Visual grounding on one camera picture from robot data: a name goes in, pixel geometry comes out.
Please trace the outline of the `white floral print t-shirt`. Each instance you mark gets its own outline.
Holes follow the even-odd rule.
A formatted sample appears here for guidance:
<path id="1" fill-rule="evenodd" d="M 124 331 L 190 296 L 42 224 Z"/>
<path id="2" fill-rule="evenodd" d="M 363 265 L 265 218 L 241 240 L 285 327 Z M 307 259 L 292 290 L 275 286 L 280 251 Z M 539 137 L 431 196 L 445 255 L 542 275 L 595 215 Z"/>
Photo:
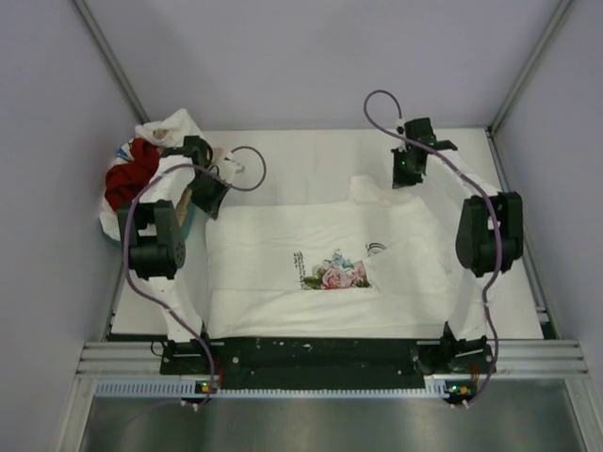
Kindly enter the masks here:
<path id="1" fill-rule="evenodd" d="M 214 338 L 434 334 L 457 299 L 427 204 L 366 176 L 343 202 L 226 207 L 206 245 Z"/>

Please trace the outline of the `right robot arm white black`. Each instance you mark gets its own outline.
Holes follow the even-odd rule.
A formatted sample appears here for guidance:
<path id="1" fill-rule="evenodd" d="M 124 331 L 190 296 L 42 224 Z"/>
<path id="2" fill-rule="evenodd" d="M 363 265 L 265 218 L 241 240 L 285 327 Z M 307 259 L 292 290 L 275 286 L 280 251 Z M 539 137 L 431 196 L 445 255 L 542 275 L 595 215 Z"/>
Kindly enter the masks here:
<path id="1" fill-rule="evenodd" d="M 398 121 L 396 132 L 402 143 L 392 150 L 392 187 L 428 187 L 459 211 L 453 218 L 434 209 L 454 239 L 455 261 L 463 269 L 457 301 L 444 328 L 452 341 L 439 350 L 441 364 L 459 373 L 475 358 L 468 343 L 488 332 L 492 319 L 486 313 L 488 293 L 523 255 L 522 198 L 485 182 L 455 144 L 436 137 L 430 119 Z"/>

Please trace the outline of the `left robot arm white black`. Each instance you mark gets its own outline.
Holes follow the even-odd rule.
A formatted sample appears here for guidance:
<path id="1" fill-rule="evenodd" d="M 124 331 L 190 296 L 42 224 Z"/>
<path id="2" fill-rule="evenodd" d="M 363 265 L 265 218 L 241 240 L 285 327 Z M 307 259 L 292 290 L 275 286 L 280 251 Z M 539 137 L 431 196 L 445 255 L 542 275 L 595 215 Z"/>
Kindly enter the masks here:
<path id="1" fill-rule="evenodd" d="M 192 307 L 180 274 L 187 245 L 176 214 L 179 197 L 171 193 L 179 186 L 189 188 L 192 204 L 216 219 L 231 185 L 214 169 L 213 156 L 214 150 L 203 138 L 186 136 L 182 146 L 168 149 L 162 159 L 164 168 L 117 211 L 126 282 L 134 293 L 160 309 L 171 341 L 190 342 L 180 359 L 197 374 L 211 367 L 214 352 L 201 342 L 204 322 Z"/>

